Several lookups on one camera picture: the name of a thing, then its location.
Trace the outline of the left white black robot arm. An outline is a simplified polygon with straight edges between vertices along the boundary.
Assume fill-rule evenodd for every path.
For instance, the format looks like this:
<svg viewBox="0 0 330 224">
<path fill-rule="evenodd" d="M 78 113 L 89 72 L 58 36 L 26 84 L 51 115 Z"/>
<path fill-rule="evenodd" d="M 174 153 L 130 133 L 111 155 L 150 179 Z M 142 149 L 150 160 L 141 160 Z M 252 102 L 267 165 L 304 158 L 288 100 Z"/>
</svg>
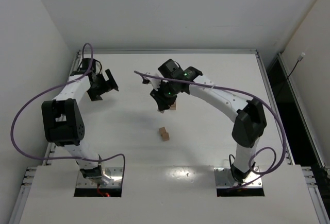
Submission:
<svg viewBox="0 0 330 224">
<path fill-rule="evenodd" d="M 46 140 L 64 148 L 75 158 L 82 176 L 99 184 L 110 176 L 101 156 L 84 141 L 85 124 L 78 105 L 84 94 L 99 101 L 101 95 L 118 89 L 110 70 L 103 70 L 96 59 L 84 58 L 61 92 L 41 106 Z"/>
</svg>

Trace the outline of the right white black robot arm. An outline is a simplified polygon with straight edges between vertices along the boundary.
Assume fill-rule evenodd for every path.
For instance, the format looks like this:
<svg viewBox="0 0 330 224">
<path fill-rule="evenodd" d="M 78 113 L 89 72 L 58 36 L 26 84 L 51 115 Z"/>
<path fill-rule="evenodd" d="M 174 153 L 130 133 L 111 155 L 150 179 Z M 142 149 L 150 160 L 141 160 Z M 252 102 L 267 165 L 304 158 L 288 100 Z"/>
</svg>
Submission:
<svg viewBox="0 0 330 224">
<path fill-rule="evenodd" d="M 262 103 L 253 98 L 247 100 L 215 88 L 202 71 L 190 66 L 182 69 L 172 59 L 162 64 L 158 71 L 167 81 L 160 80 L 158 74 L 143 80 L 151 84 L 150 95 L 156 101 L 158 111 L 163 112 L 174 105 L 177 94 L 186 93 L 197 97 L 225 114 L 233 123 L 232 137 L 236 142 L 236 155 L 230 170 L 235 181 L 242 183 L 251 172 L 259 138 L 267 125 Z"/>
</svg>

